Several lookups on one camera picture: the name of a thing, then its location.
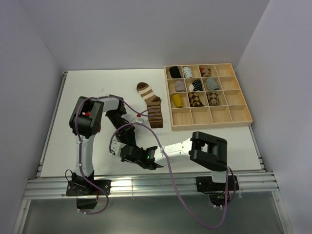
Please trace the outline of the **dark green reindeer sock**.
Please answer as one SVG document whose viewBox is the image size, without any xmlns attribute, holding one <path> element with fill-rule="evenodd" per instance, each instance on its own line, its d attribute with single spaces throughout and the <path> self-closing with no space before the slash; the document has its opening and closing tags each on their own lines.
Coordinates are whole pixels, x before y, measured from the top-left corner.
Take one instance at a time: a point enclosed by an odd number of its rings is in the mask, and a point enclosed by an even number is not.
<svg viewBox="0 0 312 234">
<path fill-rule="evenodd" d="M 134 130 L 132 130 L 132 131 L 129 133 L 129 137 L 128 137 L 127 144 L 128 144 L 128 145 L 131 145 L 131 146 L 137 146 L 137 143 L 136 143 L 136 136 L 135 136 Z"/>
</svg>

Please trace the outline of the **rolled yellow sock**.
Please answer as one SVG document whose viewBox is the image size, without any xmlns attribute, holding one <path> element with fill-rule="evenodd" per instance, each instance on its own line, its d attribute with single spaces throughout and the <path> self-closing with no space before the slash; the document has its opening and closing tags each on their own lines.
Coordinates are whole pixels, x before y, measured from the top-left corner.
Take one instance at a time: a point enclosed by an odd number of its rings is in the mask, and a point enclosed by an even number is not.
<svg viewBox="0 0 312 234">
<path fill-rule="evenodd" d="M 172 95 L 172 101 L 175 108 L 183 108 L 183 102 L 180 94 Z"/>
</svg>

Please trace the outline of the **aluminium frame rail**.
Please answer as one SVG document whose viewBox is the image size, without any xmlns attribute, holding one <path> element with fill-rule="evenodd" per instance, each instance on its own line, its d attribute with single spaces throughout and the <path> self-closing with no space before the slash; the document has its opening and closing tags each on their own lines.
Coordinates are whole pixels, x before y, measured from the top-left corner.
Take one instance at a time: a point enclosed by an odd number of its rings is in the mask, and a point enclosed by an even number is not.
<svg viewBox="0 0 312 234">
<path fill-rule="evenodd" d="M 198 176 L 209 176 L 210 173 L 174 173 L 174 180 L 181 195 L 196 195 Z M 273 172 L 235 172 L 239 183 L 239 192 L 276 192 L 279 186 Z M 96 179 L 111 180 L 109 197 L 136 197 L 175 195 L 168 174 L 149 174 L 133 176 L 100 176 Z M 23 194 L 24 200 L 61 199 L 77 196 L 66 196 L 68 182 L 65 178 L 37 178 L 29 180 Z"/>
</svg>

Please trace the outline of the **rolled grey beige sock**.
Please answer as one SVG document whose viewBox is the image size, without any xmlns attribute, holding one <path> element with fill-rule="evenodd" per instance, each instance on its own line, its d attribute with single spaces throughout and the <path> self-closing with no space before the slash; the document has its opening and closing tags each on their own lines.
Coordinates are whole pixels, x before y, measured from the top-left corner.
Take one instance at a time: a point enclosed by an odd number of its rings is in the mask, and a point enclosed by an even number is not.
<svg viewBox="0 0 312 234">
<path fill-rule="evenodd" d="M 181 80 L 175 82 L 174 89 L 176 92 L 186 92 L 185 84 Z"/>
</svg>

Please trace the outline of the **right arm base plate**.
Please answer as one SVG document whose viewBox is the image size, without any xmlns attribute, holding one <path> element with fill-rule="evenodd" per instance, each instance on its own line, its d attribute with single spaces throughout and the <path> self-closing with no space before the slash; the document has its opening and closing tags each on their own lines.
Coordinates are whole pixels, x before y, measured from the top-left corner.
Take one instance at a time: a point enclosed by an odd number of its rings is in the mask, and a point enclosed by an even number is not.
<svg viewBox="0 0 312 234">
<path fill-rule="evenodd" d="M 225 183 L 215 183 L 211 176 L 198 176 L 195 178 L 196 188 L 199 193 L 221 193 L 225 192 Z M 228 176 L 228 191 L 238 191 L 239 184 L 237 176 Z"/>
</svg>

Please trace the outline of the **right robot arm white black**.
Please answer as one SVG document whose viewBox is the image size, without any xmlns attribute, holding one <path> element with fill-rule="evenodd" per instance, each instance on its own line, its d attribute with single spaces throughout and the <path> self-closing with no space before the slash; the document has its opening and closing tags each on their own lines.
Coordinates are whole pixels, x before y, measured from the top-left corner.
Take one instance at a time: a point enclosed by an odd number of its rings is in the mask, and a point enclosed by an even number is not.
<svg viewBox="0 0 312 234">
<path fill-rule="evenodd" d="M 227 141 L 204 132 L 167 146 L 146 149 L 121 144 L 117 151 L 122 162 L 129 162 L 145 170 L 156 170 L 169 164 L 190 160 L 212 172 L 211 185 L 222 190 L 227 184 Z"/>
</svg>

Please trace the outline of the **brown striped sock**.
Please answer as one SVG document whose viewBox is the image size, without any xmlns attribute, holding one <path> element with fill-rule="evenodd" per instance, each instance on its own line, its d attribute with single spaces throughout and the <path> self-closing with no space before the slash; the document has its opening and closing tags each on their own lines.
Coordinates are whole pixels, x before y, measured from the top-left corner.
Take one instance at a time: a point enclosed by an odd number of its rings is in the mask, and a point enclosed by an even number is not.
<svg viewBox="0 0 312 234">
<path fill-rule="evenodd" d="M 163 116 L 160 97 L 155 95 L 150 85 L 145 82 L 138 83 L 136 90 L 146 103 L 148 121 L 151 128 L 162 128 Z"/>
</svg>

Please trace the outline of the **rolled white striped sock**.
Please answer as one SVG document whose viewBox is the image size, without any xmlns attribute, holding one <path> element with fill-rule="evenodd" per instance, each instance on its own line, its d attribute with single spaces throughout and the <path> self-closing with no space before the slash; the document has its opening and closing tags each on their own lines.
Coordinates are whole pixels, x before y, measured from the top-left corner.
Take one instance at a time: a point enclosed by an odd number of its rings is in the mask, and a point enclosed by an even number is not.
<svg viewBox="0 0 312 234">
<path fill-rule="evenodd" d="M 191 67 L 183 67 L 183 73 L 185 78 L 193 78 Z"/>
</svg>

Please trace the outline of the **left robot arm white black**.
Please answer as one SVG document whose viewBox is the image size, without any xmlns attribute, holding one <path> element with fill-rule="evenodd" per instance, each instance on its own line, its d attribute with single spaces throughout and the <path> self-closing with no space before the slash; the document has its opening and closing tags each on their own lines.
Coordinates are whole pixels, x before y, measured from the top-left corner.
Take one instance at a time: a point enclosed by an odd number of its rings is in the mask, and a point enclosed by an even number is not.
<svg viewBox="0 0 312 234">
<path fill-rule="evenodd" d="M 77 160 L 74 173 L 82 179 L 78 182 L 78 190 L 84 195 L 94 191 L 95 182 L 93 167 L 93 143 L 101 130 L 103 113 L 108 117 L 115 129 L 128 123 L 125 102 L 122 97 L 108 95 L 100 99 L 80 96 L 69 120 L 69 126 L 77 137 Z"/>
</svg>

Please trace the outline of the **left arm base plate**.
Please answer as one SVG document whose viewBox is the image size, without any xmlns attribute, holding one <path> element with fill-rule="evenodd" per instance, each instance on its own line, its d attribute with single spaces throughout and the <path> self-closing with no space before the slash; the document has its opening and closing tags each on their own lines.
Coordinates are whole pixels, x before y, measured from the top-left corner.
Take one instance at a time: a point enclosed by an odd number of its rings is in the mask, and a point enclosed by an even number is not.
<svg viewBox="0 0 312 234">
<path fill-rule="evenodd" d="M 66 196 L 84 196 L 84 195 L 109 195 L 111 188 L 111 180 L 98 179 L 91 180 L 94 187 L 86 182 L 82 177 L 78 177 L 74 181 L 70 180 L 67 185 Z"/>
</svg>

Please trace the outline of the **rolled brown argyle sock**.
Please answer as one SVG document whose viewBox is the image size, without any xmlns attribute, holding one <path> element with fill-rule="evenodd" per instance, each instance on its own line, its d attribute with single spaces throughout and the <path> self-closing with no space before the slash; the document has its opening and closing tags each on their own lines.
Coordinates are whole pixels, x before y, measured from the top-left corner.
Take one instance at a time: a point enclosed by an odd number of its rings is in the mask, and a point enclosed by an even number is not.
<svg viewBox="0 0 312 234">
<path fill-rule="evenodd" d="M 203 107 L 204 104 L 201 102 L 197 93 L 188 93 L 188 99 L 190 107 Z"/>
</svg>

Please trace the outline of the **rolled orange argyle sock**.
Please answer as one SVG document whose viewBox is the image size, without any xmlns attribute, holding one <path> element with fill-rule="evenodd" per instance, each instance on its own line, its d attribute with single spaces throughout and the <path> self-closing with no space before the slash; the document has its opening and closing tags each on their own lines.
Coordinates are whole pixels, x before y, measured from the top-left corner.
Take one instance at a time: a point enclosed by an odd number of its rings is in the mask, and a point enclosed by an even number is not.
<svg viewBox="0 0 312 234">
<path fill-rule="evenodd" d="M 200 66 L 199 70 L 200 70 L 200 74 L 202 77 L 210 77 L 211 76 L 211 69 L 210 68 Z"/>
</svg>

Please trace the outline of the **wooden compartment tray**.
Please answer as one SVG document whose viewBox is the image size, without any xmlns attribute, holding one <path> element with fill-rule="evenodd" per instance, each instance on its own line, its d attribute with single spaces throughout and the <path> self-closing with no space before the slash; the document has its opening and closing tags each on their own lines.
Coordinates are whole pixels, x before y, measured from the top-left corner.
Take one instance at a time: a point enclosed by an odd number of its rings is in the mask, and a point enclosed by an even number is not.
<svg viewBox="0 0 312 234">
<path fill-rule="evenodd" d="M 165 66 L 165 78 L 172 130 L 252 124 L 230 63 Z"/>
</svg>

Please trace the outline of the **rolled dark argyle sock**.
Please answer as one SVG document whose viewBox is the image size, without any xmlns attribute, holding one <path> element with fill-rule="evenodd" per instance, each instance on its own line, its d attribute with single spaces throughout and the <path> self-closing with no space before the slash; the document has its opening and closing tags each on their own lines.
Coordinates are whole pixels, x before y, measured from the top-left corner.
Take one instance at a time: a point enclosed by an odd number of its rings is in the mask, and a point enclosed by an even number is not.
<svg viewBox="0 0 312 234">
<path fill-rule="evenodd" d="M 208 104 L 210 106 L 222 105 L 220 101 L 221 92 L 208 92 L 206 96 L 207 96 Z"/>
</svg>

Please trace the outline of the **rolled black striped sock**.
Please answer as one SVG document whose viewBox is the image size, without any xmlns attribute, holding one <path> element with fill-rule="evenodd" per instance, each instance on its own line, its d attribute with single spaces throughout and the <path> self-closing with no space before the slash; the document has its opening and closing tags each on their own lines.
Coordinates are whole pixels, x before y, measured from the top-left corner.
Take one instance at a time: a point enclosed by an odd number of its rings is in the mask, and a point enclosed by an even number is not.
<svg viewBox="0 0 312 234">
<path fill-rule="evenodd" d="M 191 85 L 189 86 L 189 90 L 191 92 L 196 92 L 196 91 L 203 91 L 203 86 L 202 86 L 202 82 L 200 79 L 196 79 L 194 80 Z"/>
</svg>

